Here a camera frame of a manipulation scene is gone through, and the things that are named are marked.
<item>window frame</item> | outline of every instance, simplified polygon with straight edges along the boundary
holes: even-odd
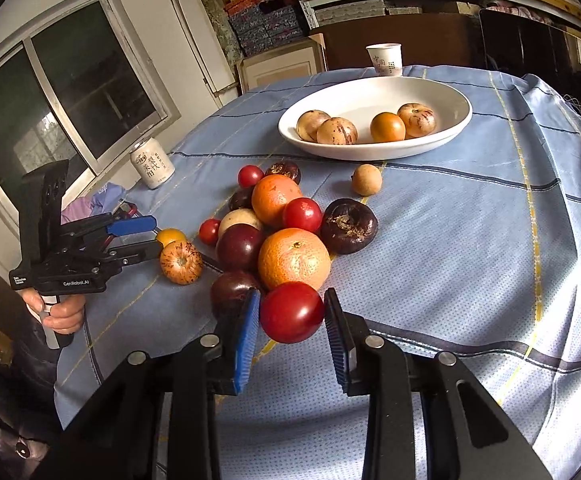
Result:
[[[115,38],[117,38],[133,72],[155,108],[155,112],[130,129],[97,158],[87,147],[57,98],[32,44],[32,38],[36,34],[69,14],[95,2],[101,4]],[[88,192],[91,187],[96,185],[110,168],[117,165],[128,155],[135,142],[157,135],[181,117],[179,110],[176,108],[173,99],[155,69],[152,59],[142,45],[137,31],[126,14],[121,0],[64,0],[58,3],[27,22],[0,43],[0,67],[21,50],[26,53],[29,59],[50,110],[55,114],[78,155],[86,161],[86,171],[66,190],[62,199],[62,206],[68,205],[69,202]],[[17,209],[1,186],[0,216],[9,229],[19,238]]]

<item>window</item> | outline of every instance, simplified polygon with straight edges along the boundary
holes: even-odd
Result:
[[[21,177],[69,160],[68,202],[179,117],[119,0],[67,0],[0,45],[0,206]]]

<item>white bowl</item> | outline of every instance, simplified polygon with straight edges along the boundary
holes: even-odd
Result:
[[[397,113],[405,103],[422,103],[433,109],[437,128],[418,139],[396,142],[373,142],[369,126],[380,112]],[[322,110],[331,117],[352,121],[359,140],[357,144],[334,146],[301,140],[296,132],[297,120],[308,110]],[[371,77],[333,85],[291,106],[278,124],[280,134],[305,152],[340,160],[386,160],[429,152],[446,144],[459,134],[473,114],[471,102],[464,94],[444,83],[418,77]]]

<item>picture frame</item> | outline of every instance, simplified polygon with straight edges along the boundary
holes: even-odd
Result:
[[[323,38],[315,34],[243,59],[237,67],[242,93],[276,81],[325,72]]]

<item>pile of fruit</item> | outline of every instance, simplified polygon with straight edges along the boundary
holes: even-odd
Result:
[[[382,112],[371,121],[374,142],[416,139],[432,133],[437,127],[435,113],[426,105],[407,103],[396,114]],[[348,119],[331,117],[321,110],[304,112],[297,121],[300,139],[318,144],[356,144],[357,128]]]
[[[296,343],[312,336],[324,319],[317,290],[331,269],[331,257],[351,254],[373,241],[378,221],[364,203],[340,198],[322,212],[304,197],[297,164],[282,161],[266,173],[243,167],[240,189],[224,218],[202,223],[199,239],[215,247],[224,271],[210,288],[215,317],[238,308],[250,288],[262,291],[260,323],[277,342]],[[381,188],[381,173],[364,164],[352,176],[353,190],[368,196]],[[160,262],[165,275],[186,285],[202,272],[202,257],[184,234],[161,231]]]

